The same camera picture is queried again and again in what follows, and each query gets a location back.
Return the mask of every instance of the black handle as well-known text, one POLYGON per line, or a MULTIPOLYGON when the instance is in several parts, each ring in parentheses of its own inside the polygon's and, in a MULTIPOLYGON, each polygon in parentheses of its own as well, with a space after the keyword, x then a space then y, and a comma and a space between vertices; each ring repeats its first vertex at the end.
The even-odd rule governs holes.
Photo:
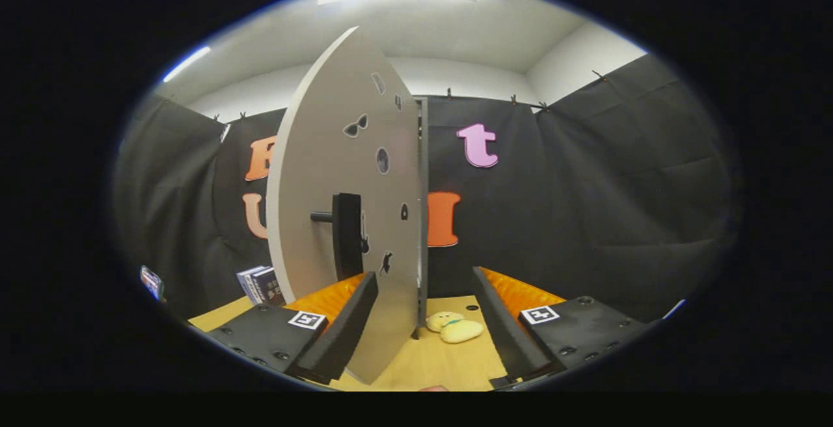
POLYGON ((333 224, 333 255, 339 281, 364 272, 362 263, 362 196, 333 195, 332 212, 312 212, 313 222, 333 224))

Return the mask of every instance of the plush toy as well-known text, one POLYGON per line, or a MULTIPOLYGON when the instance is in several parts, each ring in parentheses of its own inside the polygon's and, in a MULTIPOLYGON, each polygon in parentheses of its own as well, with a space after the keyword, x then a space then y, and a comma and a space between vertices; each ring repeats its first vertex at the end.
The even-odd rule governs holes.
POLYGON ((483 333, 483 325, 476 321, 466 320, 458 312, 435 312, 426 318, 426 326, 446 343, 456 344, 476 338, 483 333))

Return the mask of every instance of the book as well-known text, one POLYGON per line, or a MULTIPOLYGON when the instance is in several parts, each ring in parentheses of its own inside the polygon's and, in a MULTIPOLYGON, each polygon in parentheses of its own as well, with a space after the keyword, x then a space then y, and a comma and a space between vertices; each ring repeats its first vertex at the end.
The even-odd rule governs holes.
POLYGON ((286 302, 280 291, 280 286, 277 284, 274 268, 265 268, 253 273, 252 281, 256 290, 264 297, 265 302, 273 303, 274 305, 283 305, 286 302))
POLYGON ((252 300, 252 303, 257 305, 258 303, 263 303, 263 299, 259 296, 258 291, 255 288, 254 282, 252 281, 253 273, 261 271, 265 269, 265 266, 256 266, 252 269, 246 269, 245 271, 241 271, 238 273, 238 281, 240 282, 240 286, 243 288, 243 291, 246 293, 246 296, 252 300))

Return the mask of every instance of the door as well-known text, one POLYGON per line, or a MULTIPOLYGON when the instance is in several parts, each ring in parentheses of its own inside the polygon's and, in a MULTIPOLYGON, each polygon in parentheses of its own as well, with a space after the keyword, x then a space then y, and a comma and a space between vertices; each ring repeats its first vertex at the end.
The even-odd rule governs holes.
POLYGON ((426 207, 419 118, 419 104, 392 65, 352 27, 301 81, 273 147, 266 227, 287 303, 338 281, 334 245, 344 223, 334 223, 333 196, 348 196, 343 204, 351 207, 361 198, 357 261, 377 274, 379 287, 348 364, 364 383, 378 377, 417 326, 426 207))

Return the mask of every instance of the white wall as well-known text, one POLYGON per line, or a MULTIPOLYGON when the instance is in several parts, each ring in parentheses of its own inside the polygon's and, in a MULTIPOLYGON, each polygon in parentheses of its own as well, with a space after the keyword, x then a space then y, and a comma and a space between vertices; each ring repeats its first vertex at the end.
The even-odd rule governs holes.
MULTIPOLYGON (((511 100, 514 94, 519 103, 538 104, 538 98, 523 74, 444 59, 391 57, 388 60, 414 95, 445 95, 450 87, 452 95, 458 97, 511 100)), ((187 107, 211 118, 220 115, 217 119, 220 122, 233 121, 244 111, 247 115, 257 115, 283 109, 288 107, 310 67, 312 65, 282 69, 233 83, 187 107)))
POLYGON ((592 71, 605 75, 645 54, 627 39, 589 21, 536 62, 526 78, 539 100, 553 104, 598 79, 592 71))
POLYGON ((190 109, 219 122, 235 121, 241 112, 247 116, 288 107, 295 89, 311 64, 274 71, 227 85, 187 105, 190 109))

